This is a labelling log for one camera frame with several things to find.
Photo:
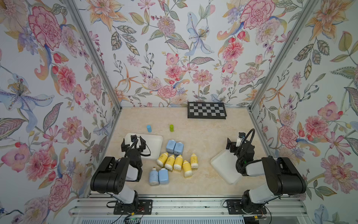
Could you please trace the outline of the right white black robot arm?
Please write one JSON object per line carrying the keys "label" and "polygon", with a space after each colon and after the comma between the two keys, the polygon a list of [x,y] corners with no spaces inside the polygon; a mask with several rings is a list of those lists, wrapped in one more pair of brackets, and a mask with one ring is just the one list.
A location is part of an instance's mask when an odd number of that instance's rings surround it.
{"label": "right white black robot arm", "polygon": [[283,195],[304,194],[307,183],[288,157],[263,157],[255,160],[252,140],[255,131],[239,133],[236,142],[227,139],[226,149],[234,154],[236,172],[242,176],[264,176],[266,183],[256,189],[246,190],[238,203],[228,203],[229,208],[246,214],[264,212],[265,205]]}

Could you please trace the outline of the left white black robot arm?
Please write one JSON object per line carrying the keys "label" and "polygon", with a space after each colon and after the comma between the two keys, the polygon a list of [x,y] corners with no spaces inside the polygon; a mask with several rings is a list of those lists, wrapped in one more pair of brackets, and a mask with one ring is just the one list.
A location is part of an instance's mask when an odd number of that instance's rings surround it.
{"label": "left white black robot arm", "polygon": [[91,178],[90,189],[101,194],[108,194],[123,205],[139,205],[138,193],[128,187],[126,182],[139,182],[143,173],[142,157],[146,141],[137,135],[131,136],[131,143],[125,141],[121,150],[125,155],[119,159],[106,156]]}

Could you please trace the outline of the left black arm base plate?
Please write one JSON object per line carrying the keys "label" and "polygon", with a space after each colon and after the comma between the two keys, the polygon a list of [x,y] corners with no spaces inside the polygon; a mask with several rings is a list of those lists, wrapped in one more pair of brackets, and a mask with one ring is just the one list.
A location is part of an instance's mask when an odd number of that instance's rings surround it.
{"label": "left black arm base plate", "polygon": [[153,209],[152,200],[138,200],[132,204],[116,202],[114,215],[151,215]]}

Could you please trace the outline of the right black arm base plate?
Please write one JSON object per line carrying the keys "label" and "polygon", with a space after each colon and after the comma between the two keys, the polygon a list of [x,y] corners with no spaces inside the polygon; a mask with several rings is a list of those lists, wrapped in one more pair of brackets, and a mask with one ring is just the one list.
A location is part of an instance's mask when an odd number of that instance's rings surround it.
{"label": "right black arm base plate", "polygon": [[267,210],[264,204],[243,202],[242,200],[228,199],[223,203],[229,215],[266,215]]}

